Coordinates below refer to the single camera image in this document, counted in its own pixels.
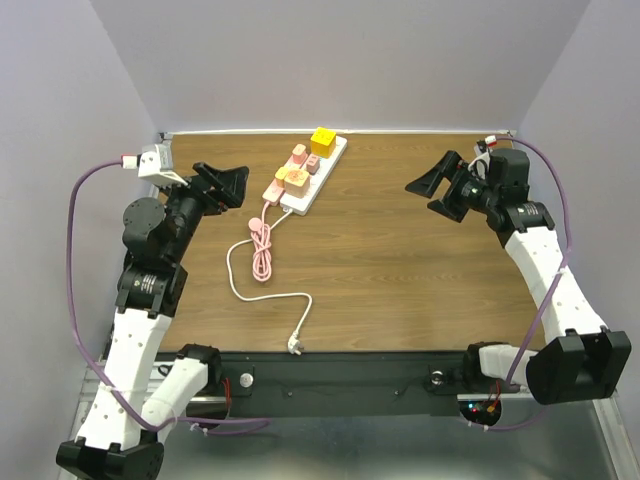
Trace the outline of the pink plug adapter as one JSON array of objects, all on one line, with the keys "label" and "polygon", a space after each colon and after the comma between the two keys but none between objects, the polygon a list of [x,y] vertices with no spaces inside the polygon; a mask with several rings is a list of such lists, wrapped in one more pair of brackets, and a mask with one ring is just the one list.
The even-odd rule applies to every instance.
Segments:
[{"label": "pink plug adapter", "polygon": [[319,165],[320,165],[320,157],[315,154],[310,154],[307,157],[307,160],[304,164],[304,168],[310,175],[315,175],[319,169]]}]

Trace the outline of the orange square plug adapter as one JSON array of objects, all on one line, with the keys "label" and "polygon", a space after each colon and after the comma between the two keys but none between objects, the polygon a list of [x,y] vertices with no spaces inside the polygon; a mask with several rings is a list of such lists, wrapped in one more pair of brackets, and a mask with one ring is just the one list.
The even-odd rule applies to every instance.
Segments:
[{"label": "orange square plug adapter", "polygon": [[295,198],[303,198],[310,187],[311,175],[304,169],[291,169],[285,179],[285,193]]}]

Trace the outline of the pink power strip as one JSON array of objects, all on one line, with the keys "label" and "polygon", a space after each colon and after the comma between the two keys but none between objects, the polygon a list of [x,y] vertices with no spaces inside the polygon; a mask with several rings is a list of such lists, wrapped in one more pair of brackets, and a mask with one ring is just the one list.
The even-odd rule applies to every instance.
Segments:
[{"label": "pink power strip", "polygon": [[307,148],[303,144],[297,144],[287,160],[281,166],[262,194],[262,199],[269,205],[277,205],[285,193],[296,198],[304,196],[309,188],[310,174],[305,170],[308,159]]}]

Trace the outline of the yellow cube socket adapter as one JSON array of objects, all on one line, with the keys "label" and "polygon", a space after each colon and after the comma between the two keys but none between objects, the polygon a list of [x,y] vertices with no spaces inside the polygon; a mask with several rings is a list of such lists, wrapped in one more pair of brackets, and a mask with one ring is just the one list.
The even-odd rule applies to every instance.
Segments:
[{"label": "yellow cube socket adapter", "polygon": [[310,138],[311,153],[328,158],[336,147],[336,132],[325,127],[317,127]]}]

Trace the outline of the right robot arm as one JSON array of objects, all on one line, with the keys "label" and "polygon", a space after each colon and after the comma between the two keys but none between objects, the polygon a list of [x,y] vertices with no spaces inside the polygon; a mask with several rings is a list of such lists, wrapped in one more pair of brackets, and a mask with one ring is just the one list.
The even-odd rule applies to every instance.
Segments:
[{"label": "right robot arm", "polygon": [[488,150],[471,163],[448,151],[405,187],[427,198],[429,210],[455,222],[469,211],[483,214],[538,309],[542,349],[472,344],[460,366],[461,381],[482,390],[500,379],[527,388],[541,405],[609,398],[631,342],[625,332],[611,330],[587,301],[548,209],[529,197],[529,170],[526,153],[513,148]]}]

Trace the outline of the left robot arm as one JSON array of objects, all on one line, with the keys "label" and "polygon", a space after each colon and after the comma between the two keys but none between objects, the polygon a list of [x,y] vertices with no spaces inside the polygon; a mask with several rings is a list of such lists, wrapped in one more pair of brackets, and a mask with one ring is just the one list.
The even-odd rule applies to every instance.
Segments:
[{"label": "left robot arm", "polygon": [[85,422],[74,439],[60,444],[57,464],[78,479],[155,479],[164,443],[197,393],[222,382],[221,354],[187,344],[154,392],[148,383],[160,344],[171,325],[188,273],[181,264],[205,216],[242,206],[249,169],[219,170],[199,162],[181,178],[166,173],[158,185],[165,202],[133,201],[123,214],[126,255],[117,282],[113,337],[104,366],[81,339],[74,340],[100,380]]}]

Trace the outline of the white power strip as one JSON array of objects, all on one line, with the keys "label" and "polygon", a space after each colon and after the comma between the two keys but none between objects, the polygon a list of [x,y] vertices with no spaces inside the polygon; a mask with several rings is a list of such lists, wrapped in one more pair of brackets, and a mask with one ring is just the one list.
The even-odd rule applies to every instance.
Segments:
[{"label": "white power strip", "polygon": [[284,193],[279,201],[279,205],[285,213],[294,213],[299,216],[305,216],[323,186],[326,184],[332,171],[338,164],[340,158],[347,148],[348,141],[342,136],[336,137],[336,147],[328,158],[321,158],[318,170],[314,175],[310,176],[309,188],[305,195],[301,198],[292,194]]}]

